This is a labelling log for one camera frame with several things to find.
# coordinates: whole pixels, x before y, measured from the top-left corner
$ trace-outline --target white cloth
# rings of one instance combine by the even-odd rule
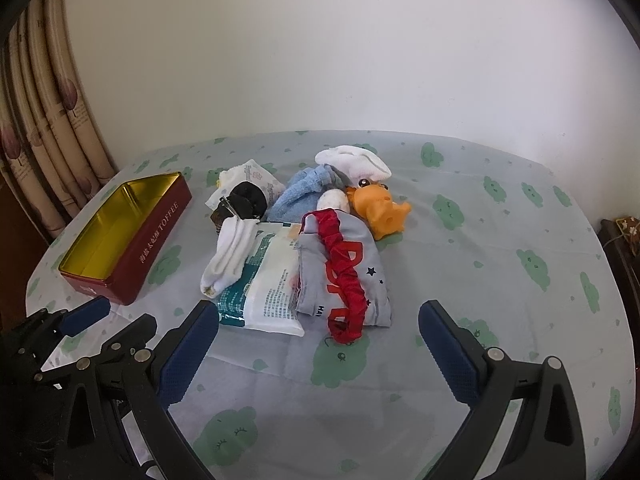
[[[284,184],[281,184],[277,178],[253,159],[229,170],[221,171],[219,181],[218,189],[205,202],[212,211],[215,211],[218,207],[220,198],[229,196],[231,190],[241,182],[251,182],[259,187],[267,199],[267,208],[275,204],[278,197],[285,190]]]
[[[200,291],[205,296],[215,298],[240,279],[257,232],[256,219],[241,220],[236,216],[225,219],[218,235],[216,254],[200,280]]]
[[[337,146],[316,155],[316,164],[329,164],[351,179],[351,184],[366,178],[374,182],[386,180],[391,170],[375,153],[357,146]]]

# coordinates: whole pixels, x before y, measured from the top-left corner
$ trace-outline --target white sock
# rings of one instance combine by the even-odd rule
[[[240,223],[242,224],[242,229],[238,244],[231,253],[231,258],[225,268],[224,274],[213,284],[213,289],[218,293],[225,290],[228,286],[233,285],[242,276],[244,262],[249,256],[249,251],[254,244],[255,235],[258,232],[257,220],[241,220]]]
[[[213,298],[213,284],[222,277],[226,266],[229,264],[234,239],[239,235],[239,221],[240,219],[237,216],[231,216],[225,218],[225,221],[222,222],[216,254],[214,254],[209,265],[202,273],[202,279],[200,280],[200,290],[205,296]]]
[[[258,231],[256,219],[225,219],[218,235],[218,248],[200,280],[200,290],[215,298],[242,276],[242,267]]]
[[[328,164],[351,179],[351,184],[358,185],[361,178],[372,182],[386,180],[391,170],[375,153],[357,146],[337,146],[322,150],[316,155],[316,164]]]

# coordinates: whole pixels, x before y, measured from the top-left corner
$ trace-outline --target blue towel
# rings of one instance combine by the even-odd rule
[[[344,184],[328,164],[297,172],[267,213],[267,222],[302,222],[305,214],[316,210],[322,193],[336,187],[344,189]]]

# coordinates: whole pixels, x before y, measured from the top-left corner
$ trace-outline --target beige curtain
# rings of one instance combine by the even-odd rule
[[[43,234],[58,236],[114,170],[66,38],[63,0],[32,0],[2,53],[0,171]]]

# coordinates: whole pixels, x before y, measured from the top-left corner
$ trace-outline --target white wall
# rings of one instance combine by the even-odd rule
[[[606,0],[66,0],[116,163],[219,136],[376,129],[546,164],[640,214],[640,52]]]

